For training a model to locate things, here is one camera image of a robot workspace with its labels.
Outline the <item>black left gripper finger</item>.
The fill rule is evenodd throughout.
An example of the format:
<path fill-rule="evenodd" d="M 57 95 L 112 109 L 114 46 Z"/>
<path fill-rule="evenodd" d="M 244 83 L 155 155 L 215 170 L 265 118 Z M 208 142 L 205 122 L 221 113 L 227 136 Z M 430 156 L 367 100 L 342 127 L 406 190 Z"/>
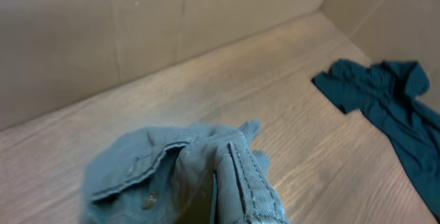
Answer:
<path fill-rule="evenodd" d="M 175 224 L 216 224 L 218 185 L 215 172 L 208 173 Z"/>

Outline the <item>grey shorts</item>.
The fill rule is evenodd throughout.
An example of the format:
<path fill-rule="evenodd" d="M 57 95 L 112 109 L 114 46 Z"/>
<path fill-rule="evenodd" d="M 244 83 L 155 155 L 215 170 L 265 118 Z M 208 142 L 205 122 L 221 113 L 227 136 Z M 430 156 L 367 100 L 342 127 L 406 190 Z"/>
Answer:
<path fill-rule="evenodd" d="M 217 223 L 286 223 L 267 180 L 269 157 L 250 148 L 260 122 L 239 127 L 145 127 L 120 137 L 87 167 L 81 223 L 175 223 L 201 180 L 217 176 Z"/>

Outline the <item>dark teal t-shirt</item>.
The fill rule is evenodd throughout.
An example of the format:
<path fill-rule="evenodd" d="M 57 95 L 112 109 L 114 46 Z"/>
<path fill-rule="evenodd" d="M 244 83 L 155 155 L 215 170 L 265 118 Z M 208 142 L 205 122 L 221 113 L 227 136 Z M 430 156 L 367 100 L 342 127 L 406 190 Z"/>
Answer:
<path fill-rule="evenodd" d="M 410 182 L 439 217 L 439 114 L 417 100 L 429 79 L 417 61 L 365 67 L 340 59 L 313 84 L 341 112 L 359 110 L 391 142 Z"/>

